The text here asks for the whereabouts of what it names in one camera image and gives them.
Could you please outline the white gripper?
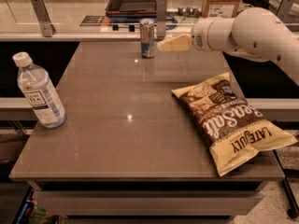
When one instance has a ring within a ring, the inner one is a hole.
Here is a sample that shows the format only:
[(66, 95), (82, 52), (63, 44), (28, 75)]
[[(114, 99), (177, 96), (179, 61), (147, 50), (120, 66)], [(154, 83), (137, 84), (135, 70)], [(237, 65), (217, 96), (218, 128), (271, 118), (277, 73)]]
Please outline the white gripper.
[(159, 51), (188, 50), (192, 44), (203, 51), (231, 52), (235, 48), (232, 37), (234, 18), (201, 18), (193, 26), (191, 37), (180, 34), (157, 43)]

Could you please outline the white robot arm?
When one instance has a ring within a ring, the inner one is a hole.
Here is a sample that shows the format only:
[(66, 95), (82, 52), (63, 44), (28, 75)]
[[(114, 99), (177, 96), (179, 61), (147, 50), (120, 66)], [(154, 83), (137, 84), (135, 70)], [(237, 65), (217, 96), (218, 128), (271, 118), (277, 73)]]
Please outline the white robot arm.
[(157, 43), (160, 51), (222, 51), (254, 62), (275, 63), (299, 84), (299, 39), (271, 11), (252, 7), (234, 18), (200, 19), (189, 33)]

